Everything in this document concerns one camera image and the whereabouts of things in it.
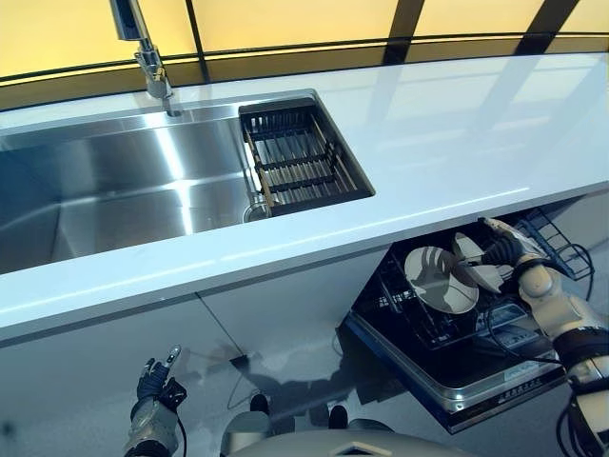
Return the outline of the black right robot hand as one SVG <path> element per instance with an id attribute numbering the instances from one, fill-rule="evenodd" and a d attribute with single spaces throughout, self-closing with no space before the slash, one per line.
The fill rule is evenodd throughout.
<path id="1" fill-rule="evenodd" d="M 529 261 L 548 259 L 541 247 L 518 229 L 495 218 L 482 217 L 479 222 L 495 235 L 491 245 L 480 256 L 480 265 L 518 268 Z"/>

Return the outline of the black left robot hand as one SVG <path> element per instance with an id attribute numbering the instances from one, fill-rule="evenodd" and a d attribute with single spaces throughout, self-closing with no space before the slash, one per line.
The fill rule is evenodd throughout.
<path id="1" fill-rule="evenodd" d="M 166 385 L 168 375 L 182 352 L 180 345 L 173 346 L 162 360 L 149 358 L 141 371 L 136 387 L 138 401 L 158 397 Z"/>

